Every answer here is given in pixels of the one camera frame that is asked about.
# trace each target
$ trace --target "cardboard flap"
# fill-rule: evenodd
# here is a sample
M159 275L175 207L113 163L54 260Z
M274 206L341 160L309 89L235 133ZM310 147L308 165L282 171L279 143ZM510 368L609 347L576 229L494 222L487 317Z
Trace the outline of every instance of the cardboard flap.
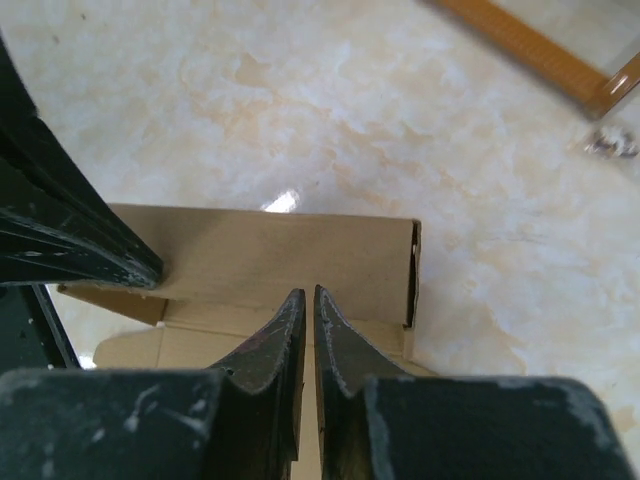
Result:
M276 309L293 288L309 294L321 284L348 318L411 323L417 288L410 281L416 270L412 220L112 208L166 262L154 296Z
M124 290L59 285L58 292L152 326L162 320L167 306L167 300L164 298L146 297Z
M163 328L136 332L102 341L93 355L100 368L154 368L164 337Z

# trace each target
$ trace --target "open cardboard box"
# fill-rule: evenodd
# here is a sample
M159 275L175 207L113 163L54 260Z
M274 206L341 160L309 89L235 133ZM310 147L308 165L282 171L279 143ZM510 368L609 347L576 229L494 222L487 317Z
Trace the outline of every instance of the open cardboard box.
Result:
M313 291L333 294L352 325L397 363L410 362L420 224L414 220L213 209L112 206L166 264L152 292L61 286L66 295L161 328L102 342L100 368L204 368L261 328L294 288L307 294L300 461L320 478Z

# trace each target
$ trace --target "white marble tile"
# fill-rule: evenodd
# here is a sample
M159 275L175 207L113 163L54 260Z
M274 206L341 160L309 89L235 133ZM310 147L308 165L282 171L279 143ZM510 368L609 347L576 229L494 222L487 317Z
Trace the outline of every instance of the white marble tile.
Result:
M640 169L581 152L591 126L473 35L414 1L23 0L0 19L106 200L418 218L416 360L577 377L640 463ZM637 129L638 99L613 120ZM56 302L82 352L134 328Z

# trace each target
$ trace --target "orange wooden frame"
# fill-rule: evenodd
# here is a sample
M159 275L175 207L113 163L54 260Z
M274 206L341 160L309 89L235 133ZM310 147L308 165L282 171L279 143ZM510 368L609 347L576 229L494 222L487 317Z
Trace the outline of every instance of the orange wooden frame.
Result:
M490 0L435 0L602 118L640 83L640 53L609 76Z

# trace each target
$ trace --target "black metal claw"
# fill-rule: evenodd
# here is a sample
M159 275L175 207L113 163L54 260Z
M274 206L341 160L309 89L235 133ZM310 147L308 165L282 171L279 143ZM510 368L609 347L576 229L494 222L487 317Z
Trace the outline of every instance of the black metal claw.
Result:
M418 378L316 288L323 478L633 479L606 411L558 378Z
M228 390L229 401L222 405L216 471L236 462L246 468L220 478L289 478L300 444L305 345L305 294L294 290L273 320L210 367L227 372L238 387ZM225 447L234 441L242 448ZM243 462L248 451L252 464Z
M0 478L290 477L305 297L205 370L16 370L0 377Z
M0 285L157 286L161 259L102 201L38 118L1 39L0 98Z

